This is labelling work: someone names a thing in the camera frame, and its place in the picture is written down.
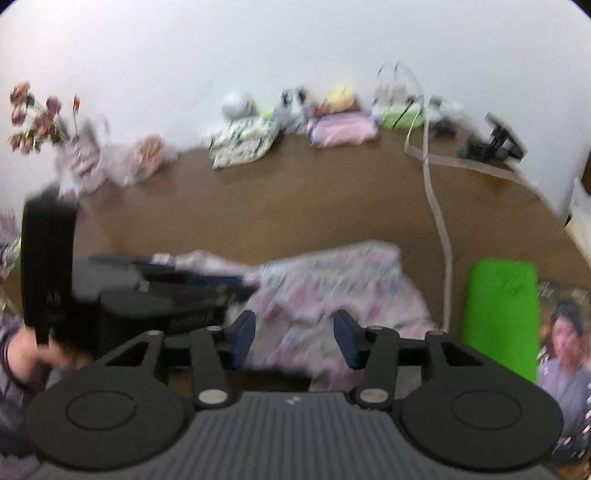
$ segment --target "person's hand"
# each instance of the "person's hand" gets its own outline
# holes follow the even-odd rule
[[[23,326],[8,345],[7,360],[16,379],[29,384],[37,378],[43,366],[78,370],[88,365],[92,357],[53,339],[50,339],[49,345],[37,345],[35,330]]]

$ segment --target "photo of person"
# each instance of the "photo of person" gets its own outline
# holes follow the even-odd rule
[[[540,284],[538,385],[559,404],[562,435],[554,466],[588,462],[591,436],[591,304],[586,290]]]

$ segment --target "silver screw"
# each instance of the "silver screw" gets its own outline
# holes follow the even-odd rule
[[[207,405],[219,405],[228,399],[228,394],[223,390],[210,388],[209,390],[200,392],[197,398],[201,403],[206,403]]]
[[[381,388],[366,388],[361,391],[359,398],[365,403],[384,403],[388,399],[388,392]]]

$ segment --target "pink tissue pack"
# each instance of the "pink tissue pack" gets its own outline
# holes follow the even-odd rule
[[[375,120],[360,112],[338,113],[308,121],[310,143],[319,148],[360,145],[378,136]]]

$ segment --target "white ball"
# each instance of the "white ball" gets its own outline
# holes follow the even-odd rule
[[[252,99],[244,93],[228,93],[222,101],[222,115],[226,120],[238,120],[248,116],[251,110]]]

